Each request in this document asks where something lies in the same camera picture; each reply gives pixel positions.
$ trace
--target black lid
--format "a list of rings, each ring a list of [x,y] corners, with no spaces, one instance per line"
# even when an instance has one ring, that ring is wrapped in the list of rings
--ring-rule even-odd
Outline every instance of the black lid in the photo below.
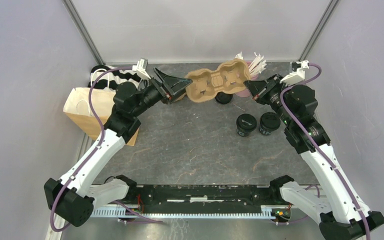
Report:
[[[277,130],[281,126],[281,120],[274,112],[266,112],[261,115],[259,122],[269,130]]]
[[[215,96],[215,100],[220,104],[228,104],[232,101],[232,98],[233,94],[227,94],[222,91]]]
[[[236,126],[241,130],[252,132],[257,127],[257,120],[251,114],[244,113],[237,117]]]

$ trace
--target gray wall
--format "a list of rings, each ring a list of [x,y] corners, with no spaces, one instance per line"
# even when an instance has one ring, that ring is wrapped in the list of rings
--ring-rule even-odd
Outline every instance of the gray wall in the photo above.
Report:
[[[72,0],[107,63],[300,57],[329,0]]]
[[[384,214],[384,1],[341,1],[308,60],[323,68],[310,86],[336,155],[359,195]],[[384,239],[384,226],[372,239]]]
[[[44,239],[43,185],[83,136],[63,105],[94,65],[61,1],[0,0],[0,240]]]

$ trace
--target cardboard piece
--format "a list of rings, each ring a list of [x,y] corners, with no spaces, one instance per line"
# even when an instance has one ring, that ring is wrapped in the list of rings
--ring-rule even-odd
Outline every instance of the cardboard piece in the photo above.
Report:
[[[202,103],[214,99],[219,92],[235,94],[245,90],[244,81],[251,79],[248,64],[242,59],[233,59],[220,64],[217,70],[202,68],[189,72],[185,78],[193,83],[186,87],[187,97]]]
[[[114,105],[115,91],[94,89],[92,91],[93,109],[98,114],[100,120],[105,124],[111,115]],[[91,113],[89,108],[89,88],[76,87],[71,90],[70,95],[65,101],[63,112],[83,130],[91,139],[96,140],[101,132],[98,121]],[[134,146],[138,137],[139,129],[126,145]]]

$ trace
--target paper bag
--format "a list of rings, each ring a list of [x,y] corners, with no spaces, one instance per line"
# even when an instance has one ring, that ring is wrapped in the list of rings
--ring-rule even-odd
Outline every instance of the paper bag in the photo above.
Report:
[[[79,126],[91,139],[96,140],[101,133],[101,128],[89,107],[88,87],[76,87],[71,90],[70,95],[65,101],[64,113]],[[114,105],[115,91],[94,89],[92,91],[92,106],[103,124],[111,115]],[[138,131],[133,135],[126,145],[134,146]]]

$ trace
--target round black container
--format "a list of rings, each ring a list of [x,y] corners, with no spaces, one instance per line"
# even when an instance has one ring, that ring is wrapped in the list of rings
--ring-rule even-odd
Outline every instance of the round black container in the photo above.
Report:
[[[233,98],[233,94],[227,94],[221,91],[217,93],[214,99],[219,104],[228,104],[232,101],[232,98]]]
[[[236,119],[237,134],[241,137],[249,136],[257,128],[257,120],[254,116],[244,113]]]
[[[266,112],[259,118],[259,132],[262,135],[270,135],[281,126],[281,120],[274,112]]]

